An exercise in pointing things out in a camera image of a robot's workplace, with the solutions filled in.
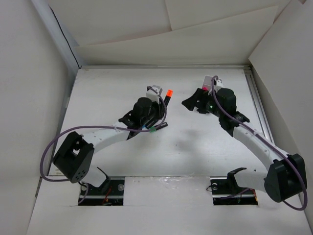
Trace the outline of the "orange highlighter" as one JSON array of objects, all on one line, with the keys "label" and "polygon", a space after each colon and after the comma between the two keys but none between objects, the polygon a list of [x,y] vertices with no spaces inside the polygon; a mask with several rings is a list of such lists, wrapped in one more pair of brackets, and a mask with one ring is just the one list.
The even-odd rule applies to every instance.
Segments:
[{"label": "orange highlighter", "polygon": [[165,96],[165,99],[164,99],[164,103],[165,103],[165,106],[166,106],[166,107],[168,106],[172,95],[173,95],[173,90],[168,90],[168,91],[167,91],[167,94],[166,94],[166,96]]}]

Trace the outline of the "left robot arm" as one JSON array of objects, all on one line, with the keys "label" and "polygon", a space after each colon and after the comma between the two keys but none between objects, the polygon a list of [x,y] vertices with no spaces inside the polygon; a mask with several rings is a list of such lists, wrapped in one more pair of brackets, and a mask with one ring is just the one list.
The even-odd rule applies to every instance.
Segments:
[{"label": "left robot arm", "polygon": [[102,149],[130,140],[139,133],[163,128],[166,125],[163,121],[169,101],[169,96],[159,101],[141,97],[133,109],[113,126],[83,135],[76,131],[70,132],[53,157],[53,164],[71,183],[82,182],[92,186],[98,194],[106,193],[111,179],[102,169],[92,165],[93,156]]}]

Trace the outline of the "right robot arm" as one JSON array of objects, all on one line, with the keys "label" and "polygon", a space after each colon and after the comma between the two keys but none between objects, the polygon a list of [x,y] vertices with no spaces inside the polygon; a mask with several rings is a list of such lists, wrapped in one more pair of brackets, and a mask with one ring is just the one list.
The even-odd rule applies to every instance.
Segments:
[{"label": "right robot arm", "polygon": [[243,173],[240,167],[227,174],[226,187],[229,197],[244,190],[256,189],[267,193],[275,202],[303,193],[304,209],[308,202],[307,178],[304,159],[299,154],[289,154],[269,142],[251,125],[249,119],[237,111],[237,98],[231,89],[207,91],[198,88],[182,102],[189,111],[194,109],[200,114],[213,114],[219,119],[220,126],[234,139],[245,145],[264,165],[267,172]]}]

